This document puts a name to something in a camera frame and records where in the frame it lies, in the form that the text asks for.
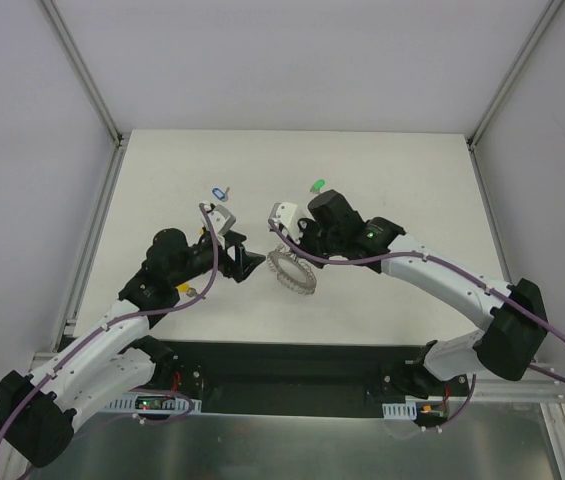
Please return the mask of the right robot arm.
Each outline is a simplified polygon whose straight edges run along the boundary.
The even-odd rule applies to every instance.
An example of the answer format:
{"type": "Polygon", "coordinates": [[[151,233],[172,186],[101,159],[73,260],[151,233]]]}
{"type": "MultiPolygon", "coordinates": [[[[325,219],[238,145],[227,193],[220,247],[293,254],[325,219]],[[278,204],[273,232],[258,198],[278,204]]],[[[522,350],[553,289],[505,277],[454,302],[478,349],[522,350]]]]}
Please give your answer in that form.
{"type": "Polygon", "coordinates": [[[512,285],[466,272],[402,226],[384,217],[363,219],[335,190],[319,194],[306,209],[283,202],[270,219],[316,267],[343,257],[421,289],[475,325],[460,337],[428,342],[412,363],[390,372],[391,383],[406,395],[425,399],[447,381],[483,371],[518,381],[546,338],[546,329],[528,317],[546,317],[535,283],[512,285]]]}

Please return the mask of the metal disc keyring holder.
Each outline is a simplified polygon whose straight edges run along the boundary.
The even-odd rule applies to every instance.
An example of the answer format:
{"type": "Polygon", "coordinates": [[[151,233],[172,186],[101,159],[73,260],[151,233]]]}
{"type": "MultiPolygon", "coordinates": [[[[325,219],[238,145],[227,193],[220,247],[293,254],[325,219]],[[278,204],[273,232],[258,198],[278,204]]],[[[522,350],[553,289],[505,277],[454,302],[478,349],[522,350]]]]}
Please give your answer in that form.
{"type": "Polygon", "coordinates": [[[296,294],[310,296],[317,288],[317,278],[308,262],[289,248],[278,245],[266,255],[277,281],[296,294]]]}

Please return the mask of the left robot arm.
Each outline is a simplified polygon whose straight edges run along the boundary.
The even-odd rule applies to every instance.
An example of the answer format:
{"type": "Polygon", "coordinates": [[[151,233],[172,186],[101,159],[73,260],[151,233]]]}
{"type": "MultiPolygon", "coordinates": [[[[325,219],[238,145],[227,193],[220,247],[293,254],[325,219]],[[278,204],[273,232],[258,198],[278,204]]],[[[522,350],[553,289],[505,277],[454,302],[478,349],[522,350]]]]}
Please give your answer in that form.
{"type": "Polygon", "coordinates": [[[43,468],[122,393],[166,389],[175,375],[173,353],[150,330],[185,309],[178,289],[188,281],[204,274],[246,280],[265,257],[246,250],[245,240],[227,227],[203,228],[194,244],[178,229],[159,231],[99,322],[42,366],[1,379],[0,446],[7,442],[31,466],[43,468]]]}

